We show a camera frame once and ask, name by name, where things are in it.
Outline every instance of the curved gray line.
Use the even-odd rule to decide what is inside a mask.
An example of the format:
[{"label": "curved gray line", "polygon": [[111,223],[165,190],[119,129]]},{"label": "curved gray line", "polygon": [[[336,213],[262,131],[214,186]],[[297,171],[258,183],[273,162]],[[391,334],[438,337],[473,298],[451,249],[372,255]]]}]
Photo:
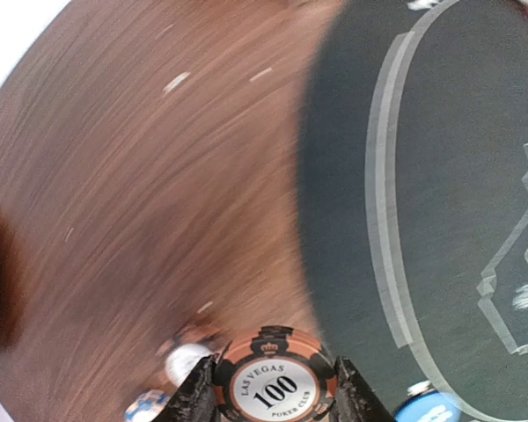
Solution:
[{"label": "curved gray line", "polygon": [[[372,104],[372,110],[370,110],[365,157],[366,170],[374,169],[373,175],[370,174],[364,180],[368,230],[370,235],[373,234],[373,236],[370,236],[370,240],[373,240],[370,245],[370,253],[374,268],[377,269],[376,278],[378,273],[383,274],[380,284],[378,284],[378,290],[383,293],[385,301],[389,297],[392,302],[394,313],[385,313],[390,327],[393,327],[392,333],[394,334],[395,322],[391,318],[401,316],[403,319],[399,321],[399,326],[401,328],[407,327],[412,340],[408,343],[413,356],[422,372],[431,380],[433,385],[441,391],[448,391],[454,394],[458,398],[461,410],[474,418],[488,422],[515,422],[494,418],[473,408],[453,390],[440,372],[424,341],[421,327],[414,313],[413,301],[408,292],[407,277],[400,248],[395,192],[395,145],[403,87],[414,53],[422,37],[434,21],[457,2],[459,0],[444,1],[423,15],[413,26],[411,32],[408,33],[410,40],[405,45],[405,51],[402,54],[397,54],[393,50],[391,53],[394,57],[386,57],[387,61],[395,62],[397,69],[395,74],[390,71],[386,76],[380,75],[381,77],[378,78],[374,92],[377,94],[383,92],[383,94],[381,98],[374,98],[378,109],[374,110]],[[400,37],[400,40],[396,39],[395,41],[403,46],[407,36],[401,34]],[[387,225],[381,227],[381,223],[385,221],[387,221]],[[397,294],[391,294],[390,287]],[[401,337],[399,335],[397,337],[394,336],[397,345],[405,338],[404,332],[401,333]],[[528,419],[517,422],[528,422]]]}]

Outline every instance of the blue object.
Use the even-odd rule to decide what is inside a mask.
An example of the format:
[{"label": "blue object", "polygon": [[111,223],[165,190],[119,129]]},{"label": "blue object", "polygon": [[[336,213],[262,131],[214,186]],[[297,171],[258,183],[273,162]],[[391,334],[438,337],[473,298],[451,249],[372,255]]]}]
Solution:
[{"label": "blue object", "polygon": [[397,411],[397,422],[458,422],[461,411],[450,394],[433,391],[408,400]]}]

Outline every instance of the dark gray circular mat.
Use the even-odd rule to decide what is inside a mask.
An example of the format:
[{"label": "dark gray circular mat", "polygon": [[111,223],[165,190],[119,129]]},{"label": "dark gray circular mat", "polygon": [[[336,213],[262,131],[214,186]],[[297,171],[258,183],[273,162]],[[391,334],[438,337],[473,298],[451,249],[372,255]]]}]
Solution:
[{"label": "dark gray circular mat", "polygon": [[430,379],[466,421],[528,419],[528,20],[349,0],[307,100],[300,234],[327,343],[389,408]]}]

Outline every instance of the crown symbol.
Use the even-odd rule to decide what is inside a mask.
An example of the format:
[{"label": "crown symbol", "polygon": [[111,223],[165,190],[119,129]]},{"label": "crown symbol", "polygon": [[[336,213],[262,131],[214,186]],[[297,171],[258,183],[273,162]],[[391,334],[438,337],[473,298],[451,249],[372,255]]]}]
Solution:
[{"label": "crown symbol", "polygon": [[265,345],[260,346],[260,349],[264,354],[275,354],[278,351],[278,345],[273,345],[268,342]]}]

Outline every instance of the blue and white ball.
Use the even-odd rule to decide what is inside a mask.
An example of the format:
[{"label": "blue and white ball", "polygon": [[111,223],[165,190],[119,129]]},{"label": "blue and white ball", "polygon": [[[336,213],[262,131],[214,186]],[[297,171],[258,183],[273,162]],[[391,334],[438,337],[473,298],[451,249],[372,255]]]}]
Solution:
[{"label": "blue and white ball", "polygon": [[128,422],[151,422],[165,408],[170,396],[159,389],[142,393],[125,411]]}]

